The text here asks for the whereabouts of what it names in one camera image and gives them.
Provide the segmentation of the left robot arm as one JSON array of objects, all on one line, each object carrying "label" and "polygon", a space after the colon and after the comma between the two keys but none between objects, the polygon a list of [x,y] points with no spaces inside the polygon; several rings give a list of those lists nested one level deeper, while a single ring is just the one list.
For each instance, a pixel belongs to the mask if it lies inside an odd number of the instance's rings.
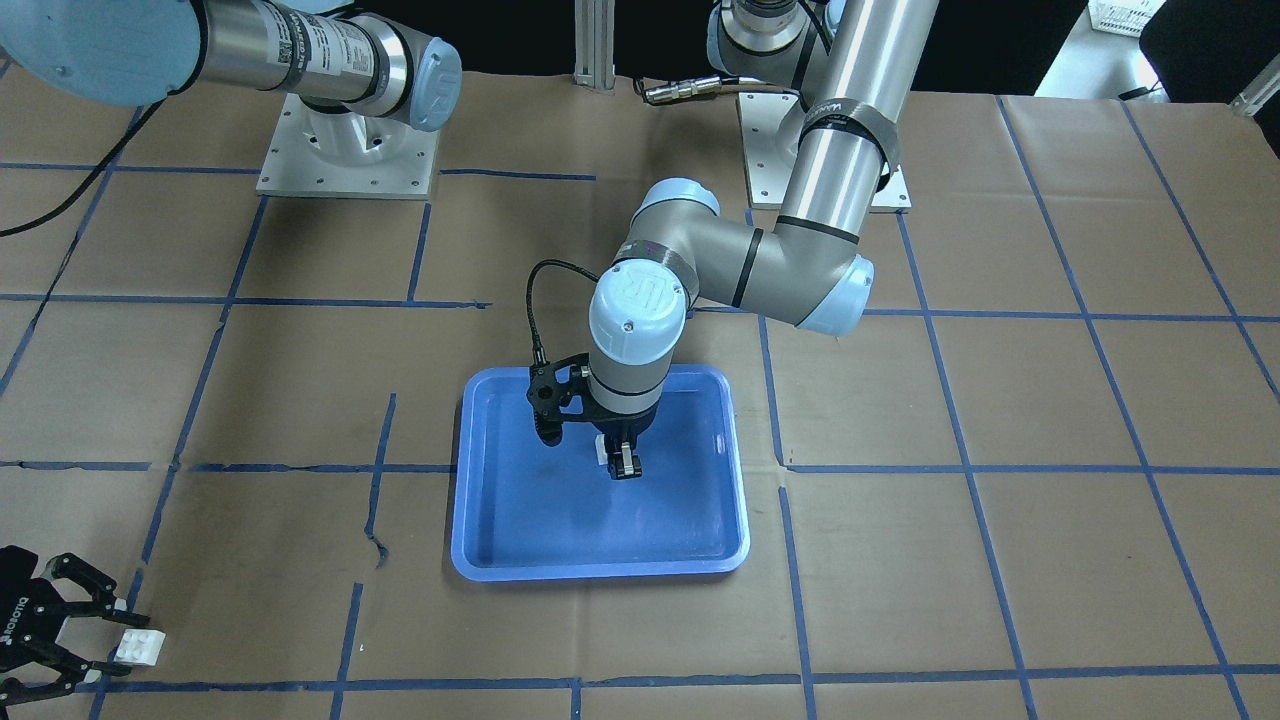
[{"label": "left robot arm", "polygon": [[804,1],[718,1],[712,65],[794,92],[794,151],[771,225],[731,220],[694,179],[645,193],[595,279],[591,343],[573,361],[581,420],[607,471],[640,477],[689,310],[699,299],[840,337],[860,320],[874,266],[859,243],[873,197],[899,169],[899,118],[938,10],[934,1],[844,1],[829,24]]}]

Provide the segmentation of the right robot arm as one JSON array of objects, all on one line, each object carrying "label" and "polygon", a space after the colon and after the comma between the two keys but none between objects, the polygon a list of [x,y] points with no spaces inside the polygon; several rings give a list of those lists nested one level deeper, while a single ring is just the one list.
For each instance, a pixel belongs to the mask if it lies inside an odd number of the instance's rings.
[{"label": "right robot arm", "polygon": [[125,603],[230,319],[422,306],[442,40],[293,1],[3,4],[3,705],[212,655]]}]

